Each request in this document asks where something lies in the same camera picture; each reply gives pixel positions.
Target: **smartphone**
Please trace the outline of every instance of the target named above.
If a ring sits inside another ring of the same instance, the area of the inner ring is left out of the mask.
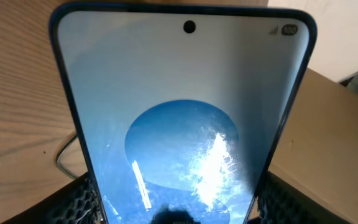
[[[316,41],[309,15],[79,2],[50,39],[108,223],[247,221]]]

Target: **phone frame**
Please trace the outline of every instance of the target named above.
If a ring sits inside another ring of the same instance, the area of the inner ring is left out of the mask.
[[[71,115],[73,117],[75,129],[80,141],[80,145],[85,157],[86,166],[88,168],[89,176],[91,177],[91,183],[94,185],[95,191],[97,191],[98,199],[101,202],[101,214],[104,220],[107,220],[106,212],[104,210],[103,201],[100,196],[98,183],[94,174],[93,166],[91,163],[90,155],[88,148],[86,146],[85,137],[80,123],[80,118],[78,116],[77,108],[75,106],[75,101],[73,93],[71,91],[70,82],[67,77],[67,71],[65,69],[62,52],[60,51],[60,45],[58,42],[57,28],[60,20],[67,14],[75,11],[103,11],[103,12],[151,12],[151,13],[170,13],[170,14],[201,14],[201,15],[217,15],[217,16],[246,16],[246,17],[275,17],[275,18],[288,18],[288,19],[297,19],[303,22],[309,30],[309,42],[306,48],[306,52],[303,56],[299,71],[296,75],[294,85],[292,87],[290,97],[288,99],[287,105],[283,112],[283,116],[280,120],[278,128],[276,130],[273,143],[270,147],[269,153],[267,155],[266,163],[262,170],[262,173],[259,177],[254,195],[246,216],[244,217],[243,223],[249,219],[249,216],[252,212],[252,209],[255,205],[256,197],[258,196],[265,178],[267,176],[267,170],[269,168],[270,162],[272,161],[273,154],[277,147],[278,141],[282,134],[285,123],[287,122],[288,115],[290,114],[293,102],[295,100],[296,94],[300,87],[303,75],[306,72],[307,64],[310,60],[311,53],[313,51],[314,45],[317,39],[317,26],[313,18],[303,12],[294,9],[267,9],[267,8],[246,8],[246,7],[221,7],[221,6],[198,6],[198,5],[173,5],[173,4],[127,4],[127,3],[111,3],[111,2],[70,2],[62,4],[57,7],[49,21],[49,37],[52,45],[53,52],[55,54],[55,59],[57,61],[58,70],[60,72],[60,78],[62,79],[63,87],[66,93],[66,98],[68,105],[70,107]]]

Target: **metal wire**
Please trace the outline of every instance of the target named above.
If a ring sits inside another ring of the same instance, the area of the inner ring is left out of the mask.
[[[73,142],[77,139],[77,133],[74,132],[72,133],[68,139],[66,139],[66,141],[62,144],[62,147],[60,148],[59,152],[57,153],[56,156],[56,166],[67,176],[69,176],[71,179],[75,180],[78,178],[78,176],[76,174],[74,174],[72,171],[70,171],[69,169],[67,169],[61,162],[60,159],[62,159],[66,149],[68,149],[71,144],[73,144]]]

